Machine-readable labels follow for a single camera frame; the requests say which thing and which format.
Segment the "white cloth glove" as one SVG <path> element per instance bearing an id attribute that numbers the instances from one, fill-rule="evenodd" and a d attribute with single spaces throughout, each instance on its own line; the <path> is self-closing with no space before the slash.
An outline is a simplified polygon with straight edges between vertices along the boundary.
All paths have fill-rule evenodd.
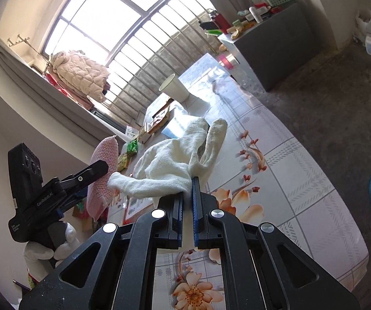
<path id="1" fill-rule="evenodd" d="M 181 138 L 156 143 L 135 164 L 133 176 L 114 172 L 109 189 L 137 199 L 151 198 L 158 205 L 161 197 L 180 192 L 190 195 L 192 179 L 206 183 L 216 164 L 228 129 L 219 118 L 208 124 L 205 119 L 192 121 Z"/>

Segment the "yellow green snack packet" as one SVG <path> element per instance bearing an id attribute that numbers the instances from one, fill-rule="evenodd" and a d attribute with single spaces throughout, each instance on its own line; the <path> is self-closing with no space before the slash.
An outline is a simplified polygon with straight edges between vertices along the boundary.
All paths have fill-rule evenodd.
<path id="1" fill-rule="evenodd" d="M 118 157 L 117 171 L 122 172 L 128 167 L 129 157 L 127 153 L 123 153 Z"/>

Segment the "floral plastic tablecloth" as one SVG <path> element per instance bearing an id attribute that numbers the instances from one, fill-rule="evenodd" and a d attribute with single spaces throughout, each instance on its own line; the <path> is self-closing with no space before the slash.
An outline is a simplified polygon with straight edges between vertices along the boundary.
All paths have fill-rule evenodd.
<path id="1" fill-rule="evenodd" d="M 349 290 L 365 276 L 368 249 L 327 175 L 289 129 L 204 55 L 180 76 L 186 113 L 228 123 L 206 192 L 242 221 L 271 222 Z"/>

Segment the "pink quilted jacket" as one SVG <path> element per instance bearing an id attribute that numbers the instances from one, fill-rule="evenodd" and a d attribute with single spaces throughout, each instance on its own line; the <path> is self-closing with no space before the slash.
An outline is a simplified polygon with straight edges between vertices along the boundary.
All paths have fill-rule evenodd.
<path id="1" fill-rule="evenodd" d="M 53 72 L 72 89 L 102 103 L 110 72 L 80 51 L 61 51 L 50 57 Z"/>

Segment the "flat brown cardboard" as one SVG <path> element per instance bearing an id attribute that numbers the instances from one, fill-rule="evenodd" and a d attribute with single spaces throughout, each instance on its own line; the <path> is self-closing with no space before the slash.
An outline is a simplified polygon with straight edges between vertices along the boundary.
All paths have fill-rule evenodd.
<path id="1" fill-rule="evenodd" d="M 145 133 L 152 135 L 167 123 L 172 103 L 173 99 L 162 93 L 148 106 L 143 123 Z"/>

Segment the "blue white cardboard box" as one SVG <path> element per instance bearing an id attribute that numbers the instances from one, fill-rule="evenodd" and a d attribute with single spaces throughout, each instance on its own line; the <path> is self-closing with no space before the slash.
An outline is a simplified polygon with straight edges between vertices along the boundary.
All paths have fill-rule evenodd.
<path id="1" fill-rule="evenodd" d="M 161 131 L 161 134 L 166 138 L 181 138 L 184 136 L 190 123 L 199 119 L 199 117 L 189 115 L 185 110 L 180 108 L 174 108 L 169 114 L 169 121 Z"/>

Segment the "white paper cup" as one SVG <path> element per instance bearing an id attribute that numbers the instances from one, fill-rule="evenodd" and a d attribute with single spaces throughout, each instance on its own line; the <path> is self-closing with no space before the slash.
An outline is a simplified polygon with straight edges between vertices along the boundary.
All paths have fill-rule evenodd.
<path id="1" fill-rule="evenodd" d="M 190 95 L 189 91 L 181 83 L 176 74 L 168 76 L 160 85 L 159 91 L 180 103 L 183 103 Z"/>

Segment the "grey cabinet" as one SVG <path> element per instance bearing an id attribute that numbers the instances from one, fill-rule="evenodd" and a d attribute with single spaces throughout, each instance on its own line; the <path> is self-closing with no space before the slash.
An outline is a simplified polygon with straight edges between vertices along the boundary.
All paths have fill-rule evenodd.
<path id="1" fill-rule="evenodd" d="M 284 4 L 282 11 L 236 39 L 222 34 L 218 40 L 266 92 L 319 53 L 318 40 L 296 2 Z"/>

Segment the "red thermos bottle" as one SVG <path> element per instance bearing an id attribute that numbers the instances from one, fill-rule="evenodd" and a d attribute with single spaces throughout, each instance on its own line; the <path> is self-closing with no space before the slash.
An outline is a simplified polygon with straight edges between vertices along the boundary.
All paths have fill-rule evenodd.
<path id="1" fill-rule="evenodd" d="M 216 10 L 210 10 L 208 12 L 211 21 L 217 26 L 223 34 L 228 33 L 228 29 L 231 28 L 231 24 L 224 18 L 221 13 L 218 13 Z"/>

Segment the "white bottle on cabinet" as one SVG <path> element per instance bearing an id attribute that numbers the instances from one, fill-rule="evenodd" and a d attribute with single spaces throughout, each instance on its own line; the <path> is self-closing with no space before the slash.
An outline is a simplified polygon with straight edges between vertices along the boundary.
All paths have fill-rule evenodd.
<path id="1" fill-rule="evenodd" d="M 251 15 L 253 16 L 254 20 L 257 22 L 257 23 L 262 23 L 263 22 L 263 19 L 262 19 L 262 16 L 260 14 L 260 11 L 259 9 L 257 9 L 256 7 L 254 6 L 251 6 L 249 8 L 249 11 L 251 13 Z"/>

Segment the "white plastic bag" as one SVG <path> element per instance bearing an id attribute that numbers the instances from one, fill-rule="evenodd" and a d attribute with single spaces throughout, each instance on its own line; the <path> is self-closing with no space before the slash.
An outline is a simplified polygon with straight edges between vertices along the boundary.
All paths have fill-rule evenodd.
<path id="1" fill-rule="evenodd" d="M 357 37 L 365 37 L 371 34 L 371 11 L 369 9 L 359 9 L 355 16 Z"/>

